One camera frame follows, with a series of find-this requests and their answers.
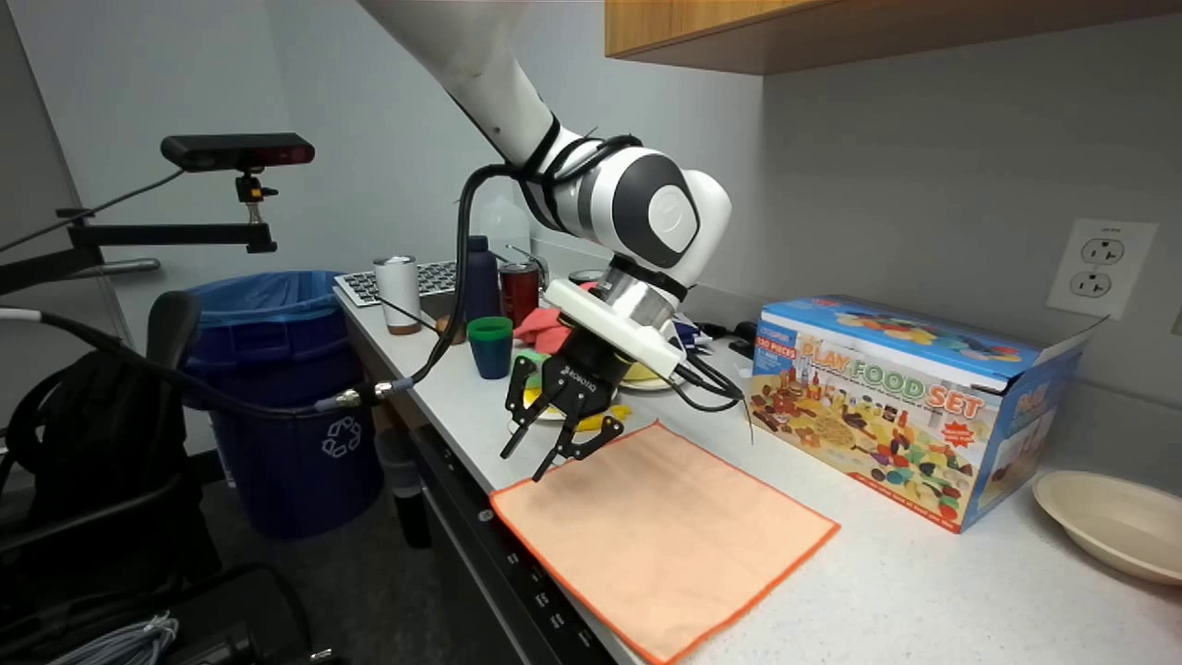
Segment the bottle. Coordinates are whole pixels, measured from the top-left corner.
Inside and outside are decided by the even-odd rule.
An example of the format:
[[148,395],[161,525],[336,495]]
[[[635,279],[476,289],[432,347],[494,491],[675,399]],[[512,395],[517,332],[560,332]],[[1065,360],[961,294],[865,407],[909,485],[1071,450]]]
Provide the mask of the bottle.
[[470,235],[461,315],[464,322],[503,315],[503,294],[494,283],[494,256],[486,250],[486,235]]

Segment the desk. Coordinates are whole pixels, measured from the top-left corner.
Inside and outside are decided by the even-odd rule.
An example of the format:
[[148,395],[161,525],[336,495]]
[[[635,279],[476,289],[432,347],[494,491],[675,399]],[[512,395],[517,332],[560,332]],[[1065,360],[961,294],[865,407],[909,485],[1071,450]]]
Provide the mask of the desk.
[[[432,332],[387,337],[379,310],[349,310],[360,342],[392,373],[412,373]],[[504,379],[481,379],[470,347],[408,391],[485,491],[531,476],[549,431],[535,424],[512,456]],[[1036,661],[1178,665],[1182,593],[1108,573],[1042,516],[1025,485],[962,535],[855,488],[807,453],[749,429],[741,408],[693,415],[675,395],[622,395],[627,429],[664,421],[731,465],[834,516],[843,533],[739,623],[707,637],[693,665],[769,661]],[[622,646],[592,619],[614,658]]]

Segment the orange towel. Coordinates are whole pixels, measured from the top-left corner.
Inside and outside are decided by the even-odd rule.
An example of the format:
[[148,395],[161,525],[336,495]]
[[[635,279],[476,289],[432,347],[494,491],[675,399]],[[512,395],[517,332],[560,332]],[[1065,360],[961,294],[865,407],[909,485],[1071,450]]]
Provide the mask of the orange towel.
[[661,424],[491,504],[645,661],[691,655],[839,529]]

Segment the recycling symbol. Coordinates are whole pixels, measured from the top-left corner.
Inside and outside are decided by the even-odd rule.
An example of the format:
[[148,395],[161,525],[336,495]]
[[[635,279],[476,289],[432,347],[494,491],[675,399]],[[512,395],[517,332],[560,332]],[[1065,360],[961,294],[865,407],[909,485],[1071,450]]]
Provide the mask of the recycling symbol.
[[342,456],[359,448],[360,448],[360,421],[359,418],[339,418],[323,429],[322,453]]

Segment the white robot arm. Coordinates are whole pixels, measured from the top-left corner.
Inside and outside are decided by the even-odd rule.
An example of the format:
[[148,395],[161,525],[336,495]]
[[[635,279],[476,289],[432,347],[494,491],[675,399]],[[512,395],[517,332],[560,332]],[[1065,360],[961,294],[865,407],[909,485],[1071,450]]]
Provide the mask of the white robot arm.
[[586,294],[560,277],[546,279],[542,300],[573,322],[573,341],[542,364],[546,387],[526,408],[512,401],[519,391],[512,364],[504,407],[519,429],[503,453],[546,401],[568,418],[549,456],[582,456],[603,448],[621,424],[582,448],[568,448],[568,437],[582,415],[605,408],[632,358],[664,379],[684,373],[701,387],[714,384],[735,401],[735,384],[667,342],[664,327],[726,227],[726,193],[632,137],[603,140],[566,129],[512,54],[525,0],[360,0],[360,6],[417,54],[512,167],[542,225],[616,256],[605,294]]

